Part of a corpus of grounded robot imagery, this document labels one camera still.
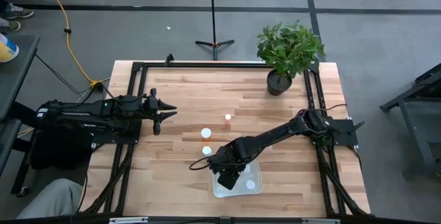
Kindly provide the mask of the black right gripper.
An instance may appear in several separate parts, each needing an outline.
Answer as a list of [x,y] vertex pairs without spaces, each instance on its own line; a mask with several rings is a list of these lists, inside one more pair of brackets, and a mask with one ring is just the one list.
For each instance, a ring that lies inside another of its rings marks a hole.
[[228,190],[235,186],[240,172],[246,167],[246,162],[237,159],[232,152],[226,150],[216,153],[208,159],[209,169],[219,174],[217,182]]

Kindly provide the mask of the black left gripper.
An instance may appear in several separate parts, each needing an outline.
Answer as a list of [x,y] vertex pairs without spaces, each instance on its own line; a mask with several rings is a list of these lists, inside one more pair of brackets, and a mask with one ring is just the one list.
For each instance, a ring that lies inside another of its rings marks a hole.
[[156,97],[156,88],[150,90],[150,94],[146,96],[143,102],[143,111],[153,120],[153,133],[159,135],[161,133],[161,122],[174,116],[177,112],[159,112],[159,110],[176,110],[177,107],[166,104]]

